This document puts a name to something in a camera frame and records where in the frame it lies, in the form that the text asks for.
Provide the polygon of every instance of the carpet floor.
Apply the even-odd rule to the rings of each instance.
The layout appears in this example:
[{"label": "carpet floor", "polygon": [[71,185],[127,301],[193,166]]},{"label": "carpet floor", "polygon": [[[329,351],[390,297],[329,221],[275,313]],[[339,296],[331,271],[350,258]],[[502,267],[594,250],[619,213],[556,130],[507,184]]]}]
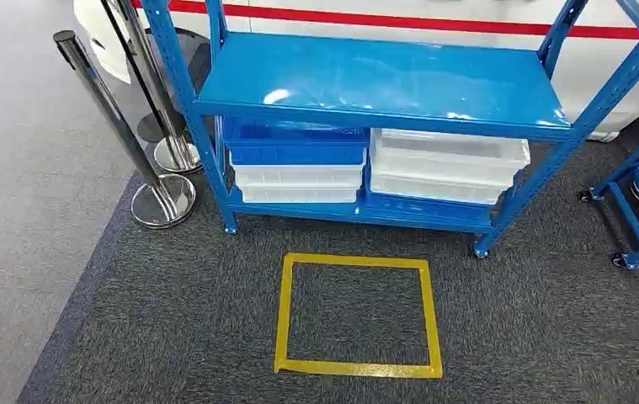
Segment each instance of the carpet floor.
[{"label": "carpet floor", "polygon": [[[452,232],[241,215],[229,236],[201,176],[195,213],[147,230],[134,178],[19,402],[639,402],[639,271],[576,196],[625,141],[585,145],[484,260]],[[444,377],[274,373],[288,252],[428,260]],[[288,356],[426,364],[421,310],[415,271],[297,264]]]}]

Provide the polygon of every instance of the white plastic tray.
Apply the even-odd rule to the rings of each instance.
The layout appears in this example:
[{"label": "white plastic tray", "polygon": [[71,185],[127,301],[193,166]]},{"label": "white plastic tray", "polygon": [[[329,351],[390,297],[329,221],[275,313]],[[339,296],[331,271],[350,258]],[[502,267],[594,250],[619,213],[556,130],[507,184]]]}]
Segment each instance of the white plastic tray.
[{"label": "white plastic tray", "polygon": [[270,188],[237,186],[242,191],[242,202],[276,204],[342,204],[356,202],[359,188]]},{"label": "white plastic tray", "polygon": [[362,172],[366,165],[292,165],[292,166],[244,166],[231,164],[235,170],[235,183],[243,186],[264,186],[265,188],[334,187],[355,188],[361,186]]},{"label": "white plastic tray", "polygon": [[374,129],[370,153],[371,165],[385,173],[507,187],[530,164],[524,139],[414,130]]},{"label": "white plastic tray", "polygon": [[371,170],[370,188],[372,192],[379,194],[453,200],[483,205],[495,205],[500,194],[506,189],[503,186],[401,177],[373,169]]}]

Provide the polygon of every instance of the car body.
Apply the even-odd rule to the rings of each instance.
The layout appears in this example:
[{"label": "car body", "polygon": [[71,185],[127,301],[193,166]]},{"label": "car body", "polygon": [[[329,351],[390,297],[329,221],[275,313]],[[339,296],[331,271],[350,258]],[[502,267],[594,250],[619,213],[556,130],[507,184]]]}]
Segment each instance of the car body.
[{"label": "car body", "polygon": [[[230,31],[321,35],[537,49],[557,0],[225,0]],[[171,0],[177,29],[207,37],[202,2]],[[75,0],[101,66],[130,82],[124,53],[99,0]],[[147,27],[144,13],[141,21]],[[616,0],[592,0],[565,41],[552,83],[574,120],[631,51],[639,33]],[[599,126],[610,140],[639,117],[639,83]]]}]

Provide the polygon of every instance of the yellow tape square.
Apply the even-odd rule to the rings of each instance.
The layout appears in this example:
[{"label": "yellow tape square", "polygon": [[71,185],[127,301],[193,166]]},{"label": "yellow tape square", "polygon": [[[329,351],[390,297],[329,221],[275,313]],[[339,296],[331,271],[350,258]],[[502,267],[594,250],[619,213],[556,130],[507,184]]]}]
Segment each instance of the yellow tape square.
[{"label": "yellow tape square", "polygon": [[[426,338],[429,346],[429,364],[357,364],[326,362],[320,360],[287,359],[287,340],[290,334],[290,303],[292,294],[292,267],[294,263],[319,263],[329,265],[353,265],[417,269],[421,283],[423,316],[426,322]],[[376,377],[443,377],[443,365],[438,345],[438,326],[435,322],[433,291],[431,290],[429,263],[424,259],[351,257],[289,252],[282,265],[280,283],[280,313],[277,319],[277,342],[274,347],[274,372],[280,369],[320,375],[350,375]]]}]

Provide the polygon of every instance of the metal shelf board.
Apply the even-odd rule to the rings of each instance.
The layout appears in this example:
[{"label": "metal shelf board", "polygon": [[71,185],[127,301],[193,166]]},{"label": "metal shelf board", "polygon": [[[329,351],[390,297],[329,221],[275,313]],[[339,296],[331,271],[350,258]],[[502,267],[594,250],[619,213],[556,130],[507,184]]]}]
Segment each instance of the metal shelf board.
[{"label": "metal shelf board", "polygon": [[232,33],[195,103],[205,114],[529,139],[571,127],[536,52],[474,46]]}]

